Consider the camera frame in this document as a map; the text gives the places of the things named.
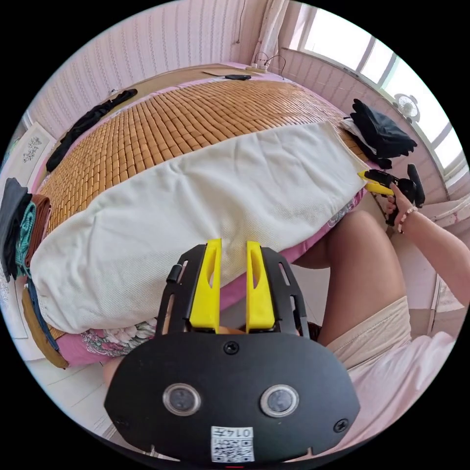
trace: wrist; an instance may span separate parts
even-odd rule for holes
[[[419,212],[416,207],[408,209],[408,211],[402,216],[398,224],[398,232],[404,235],[410,235],[413,230],[416,219],[419,219]]]

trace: folded clothes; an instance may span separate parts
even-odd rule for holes
[[[351,118],[367,145],[376,149],[378,159],[408,156],[418,145],[388,116],[369,108],[359,99],[354,100],[352,108],[355,112],[351,113]]]
[[[366,140],[364,139],[364,137],[362,136],[361,134],[361,131],[359,130],[359,128],[354,124],[354,121],[351,117],[347,117],[345,119],[343,119],[339,125],[343,128],[343,129],[346,129],[347,131],[349,131],[350,134],[353,134],[354,136],[356,136],[358,139],[360,139],[360,141],[364,144],[364,145],[367,145],[371,152],[374,154],[374,155],[377,155],[377,150],[372,148],[370,145],[367,144]]]
[[[34,222],[33,230],[31,232],[31,239],[29,241],[28,251],[24,259],[24,265],[29,268],[29,263],[33,257],[34,252],[37,250],[39,244],[44,238],[44,230],[47,229],[47,223],[50,218],[50,201],[46,196],[34,194],[31,202],[36,206],[36,220]]]
[[[49,221],[50,221],[50,215],[51,214],[52,214],[52,207],[49,206],[49,210],[47,211],[46,223],[44,224],[44,230],[43,230],[43,234],[41,236],[41,241],[43,241],[46,238],[47,228],[49,227]]]
[[[60,141],[60,145],[53,151],[46,163],[46,169],[50,173],[55,170],[62,159],[65,157],[70,146],[86,131],[91,129],[99,120],[112,109],[121,103],[127,101],[137,94],[137,90],[132,88],[124,90],[118,94],[114,99],[108,99],[106,102],[96,105],[83,115],[65,134],[65,137]]]
[[[20,227],[20,235],[16,242],[16,253],[15,263],[18,269],[18,273],[22,276],[31,277],[29,268],[25,266],[24,261],[26,259],[26,253],[28,252],[29,242],[31,240],[31,233],[34,227],[34,221],[36,220],[36,205],[34,202],[30,202],[24,212],[23,220]]]
[[[377,155],[373,153],[371,147],[364,143],[357,135],[348,130],[346,130],[346,132],[351,136],[352,140],[356,142],[357,146],[371,162],[374,162],[382,170],[390,170],[392,168],[392,161],[389,158],[377,158]]]
[[[10,281],[17,277],[15,262],[16,241],[20,234],[20,225],[31,201],[27,188],[18,183],[16,178],[8,178],[5,183],[0,207],[0,259],[3,274]]]

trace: knee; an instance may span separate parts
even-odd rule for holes
[[[352,211],[347,213],[338,224],[349,235],[357,232],[364,234],[364,229],[383,231],[374,217],[366,211]]]

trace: window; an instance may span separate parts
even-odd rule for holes
[[[393,51],[383,42],[376,40],[371,55],[361,73],[374,83],[379,83],[392,59]]]
[[[298,50],[354,71],[390,102],[413,96],[420,112],[413,127],[448,179],[465,165],[465,156],[442,106],[413,69],[384,43],[353,23],[312,7]]]
[[[413,95],[416,98],[421,115],[418,125],[430,142],[436,139],[449,122],[444,110],[430,89],[411,67],[401,59],[397,60],[396,68],[391,72],[384,90],[390,96],[403,93]]]
[[[371,35],[343,18],[318,10],[306,38],[305,49],[356,70]]]
[[[444,168],[449,167],[462,152],[459,138],[452,129],[435,149],[437,157]]]

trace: white blanket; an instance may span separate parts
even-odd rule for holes
[[[158,313],[181,254],[222,238],[222,285],[246,242],[276,251],[314,235],[368,169],[329,122],[248,134],[150,168],[58,226],[31,260],[44,319],[68,332],[124,328]]]

